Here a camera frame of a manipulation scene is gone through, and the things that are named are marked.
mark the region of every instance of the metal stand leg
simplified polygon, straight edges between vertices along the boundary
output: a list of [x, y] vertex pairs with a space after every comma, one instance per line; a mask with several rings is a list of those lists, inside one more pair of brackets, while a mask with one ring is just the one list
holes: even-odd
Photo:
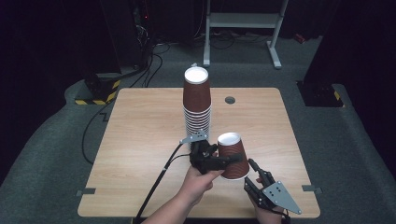
[[210, 66], [210, 0], [207, 0], [204, 67]]
[[277, 57], [277, 53], [276, 53], [276, 50], [275, 50], [275, 44], [276, 44], [277, 37], [279, 35], [280, 27], [281, 27], [282, 22], [283, 22], [283, 18], [285, 17], [285, 11], [286, 11], [286, 7], [288, 5], [288, 2], [289, 2], [289, 0], [284, 0], [283, 1], [282, 8], [280, 9], [279, 16], [278, 16], [277, 21], [276, 21], [276, 28], [274, 30], [273, 38], [272, 38], [271, 41], [267, 41], [267, 47], [268, 47], [268, 49], [270, 51], [271, 58], [272, 58], [272, 60], [274, 62], [274, 67], [276, 69], [282, 68], [282, 64], [280, 63], [280, 60]]

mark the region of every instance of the paper cup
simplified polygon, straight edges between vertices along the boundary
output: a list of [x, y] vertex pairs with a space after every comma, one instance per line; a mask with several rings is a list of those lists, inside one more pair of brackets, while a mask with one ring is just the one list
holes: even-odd
[[229, 164], [222, 177], [227, 180], [239, 180], [248, 176], [249, 165], [244, 145], [239, 133], [224, 133], [218, 138], [219, 156], [228, 157], [242, 153], [242, 161]]
[[204, 68], [191, 67], [184, 73], [183, 105], [193, 113], [202, 113], [210, 107], [210, 85]]

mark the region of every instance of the black cord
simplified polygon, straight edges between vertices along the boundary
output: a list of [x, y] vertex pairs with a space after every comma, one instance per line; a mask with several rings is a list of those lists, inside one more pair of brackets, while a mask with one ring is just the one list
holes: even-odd
[[82, 140], [81, 140], [81, 152], [82, 152], [82, 156], [84, 157], [85, 161], [87, 163], [93, 164], [93, 161], [90, 161], [87, 157], [87, 155], [85, 154], [85, 147], [84, 147], [84, 142], [85, 142], [85, 135], [87, 134], [88, 128], [90, 127], [92, 121], [94, 118], [96, 118], [96, 116], [98, 116], [105, 108], [107, 108], [109, 105], [111, 105], [114, 102], [114, 99], [108, 103], [107, 105], [103, 106], [98, 112], [96, 112], [95, 115], [92, 116], [92, 118], [90, 119], [90, 121], [88, 122], [87, 126], [85, 127], [84, 133], [82, 134]]
[[118, 81], [118, 80], [121, 80], [121, 79], [124, 79], [124, 78], [127, 78], [127, 77], [133, 77], [133, 76], [136, 76], [137, 74], [141, 73], [141, 72], [142, 72], [143, 70], [145, 70], [146, 68], [147, 68], [147, 65], [144, 65], [144, 66], [140, 67], [140, 68], [139, 68], [138, 70], [136, 70], [136, 71], [127, 73], [127, 74], [122, 75], [122, 76], [119, 76], [119, 77], [109, 78], [109, 79], [107, 79], [107, 80], [109, 80], [109, 81]]
[[165, 175], [165, 173], [168, 170], [171, 162], [173, 161], [173, 158], [174, 158], [175, 154], [178, 152], [178, 150], [181, 148], [181, 146], [183, 146], [183, 144], [179, 144], [175, 148], [175, 150], [172, 153], [171, 157], [169, 158], [168, 162], [163, 167], [163, 170], [161, 171], [160, 175], [157, 177], [157, 180], [155, 181], [154, 185], [151, 187], [151, 190], [149, 191], [148, 196], [146, 197], [146, 200], [143, 202], [142, 206], [140, 207], [139, 212], [137, 213], [136, 218], [134, 219], [134, 224], [140, 223], [140, 218], [142, 216], [143, 211], [146, 208], [146, 205], [149, 203], [149, 199], [151, 198], [152, 194], [154, 193], [154, 190], [160, 184], [161, 180], [163, 179], [163, 176]]
[[174, 158], [171, 160], [171, 162], [174, 161], [174, 160], [177, 159], [177, 158], [185, 157], [185, 156], [190, 156], [190, 154], [178, 155], [178, 156], [174, 157]]
[[158, 70], [160, 70], [160, 68], [163, 66], [163, 58], [160, 55], [157, 55], [157, 54], [153, 54], [153, 55], [158, 57], [161, 60], [161, 62], [160, 62], [160, 65], [158, 66], [158, 68], [154, 71], [154, 73], [148, 79], [148, 83], [146, 84], [146, 88], [149, 86], [150, 81], [154, 78], [155, 74], [157, 74]]
[[166, 47], [168, 47], [168, 48], [166, 50], [163, 50], [163, 51], [160, 51], [160, 52], [155, 52], [154, 54], [163, 54], [163, 53], [167, 52], [171, 48], [171, 45], [169, 43], [158, 44], [154, 48], [159, 47], [159, 46], [163, 46], [163, 45], [166, 45]]
[[260, 43], [262, 41], [268, 40], [270, 37], [269, 35], [257, 35], [257, 36], [249, 36], [252, 37], [251, 40], [241, 40], [240, 38], [243, 38], [245, 36], [239, 36], [236, 38], [235, 42], [237, 43], [247, 43], [247, 44], [255, 44], [255, 43]]
[[220, 47], [216, 47], [216, 46], [211, 42], [211, 43], [210, 43], [210, 47], [212, 47], [212, 48], [214, 48], [214, 49], [228, 49], [228, 48], [230, 48], [230, 47], [235, 43], [235, 38], [234, 38], [231, 34], [228, 34], [228, 35], [221, 35], [220, 37], [221, 37], [221, 38], [217, 37], [216, 39], [217, 39], [218, 41], [229, 41], [229, 40], [231, 40], [231, 41], [232, 41], [231, 44], [228, 45], [227, 47], [220, 48]]
[[149, 70], [147, 71], [145, 80], [142, 82], [142, 86], [141, 86], [142, 88], [146, 87], [146, 81], [148, 80], [148, 78], [149, 78]]
[[140, 78], [142, 78], [149, 71], [151, 65], [152, 65], [152, 57], [151, 57], [151, 60], [148, 64], [146, 71], [131, 86], [129, 86], [129, 88], [132, 88], [134, 86], [134, 84], [136, 84], [140, 80]]
[[289, 210], [288, 209], [286, 209], [286, 214], [283, 213], [283, 212], [274, 211], [274, 210], [269, 209], [269, 208], [262, 208], [262, 209], [265, 209], [265, 210], [270, 211], [270, 212], [272, 212], [274, 214], [277, 214], [277, 215], [280, 215], [280, 216], [284, 217], [285, 219], [283, 219], [284, 221], [282, 220], [282, 223], [291, 224], [291, 218], [289, 216]]
[[201, 21], [199, 22], [199, 27], [198, 27], [197, 32], [195, 33], [194, 37], [196, 37], [196, 36], [199, 34], [199, 32], [201, 31], [201, 27], [202, 27], [202, 24], [203, 24], [203, 22], [204, 22], [204, 14], [205, 14], [205, 1], [202, 0]]

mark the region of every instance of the wooden table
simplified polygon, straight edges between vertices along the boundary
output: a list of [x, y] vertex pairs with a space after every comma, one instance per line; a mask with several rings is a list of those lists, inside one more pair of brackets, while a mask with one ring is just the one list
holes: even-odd
[[[123, 89], [106, 127], [87, 189], [78, 213], [82, 217], [135, 217], [158, 174], [186, 137], [182, 89]], [[275, 180], [281, 180], [302, 209], [292, 217], [318, 217], [311, 185], [279, 90], [273, 88], [211, 89], [212, 121], [209, 143], [217, 143], [222, 133], [242, 136], [247, 156]], [[225, 102], [232, 96], [235, 103]], [[187, 145], [179, 154], [188, 154]], [[190, 166], [189, 157], [176, 159], [151, 197], [143, 217], [147, 217], [175, 195]], [[249, 177], [258, 174], [250, 169]], [[245, 193], [244, 181], [217, 178], [214, 188], [190, 212], [189, 217], [254, 217]]]

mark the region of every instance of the human hand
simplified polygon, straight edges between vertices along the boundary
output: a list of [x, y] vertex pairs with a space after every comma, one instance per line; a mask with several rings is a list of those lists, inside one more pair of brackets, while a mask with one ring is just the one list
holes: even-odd
[[[261, 179], [258, 178], [256, 179], [258, 183], [261, 183]], [[254, 211], [256, 213], [256, 218], [259, 220], [260, 224], [280, 224], [282, 222], [282, 216], [279, 214], [275, 214], [271, 211], [265, 210], [257, 206], [257, 204], [251, 199], [250, 196], [248, 196], [251, 203], [253, 203], [254, 206]], [[275, 207], [273, 208], [274, 211], [283, 213], [284, 208], [282, 207]]]
[[177, 198], [189, 206], [201, 201], [204, 193], [213, 188], [213, 180], [224, 171], [209, 171], [202, 175], [196, 168], [190, 166], [184, 178], [183, 185], [177, 193]]

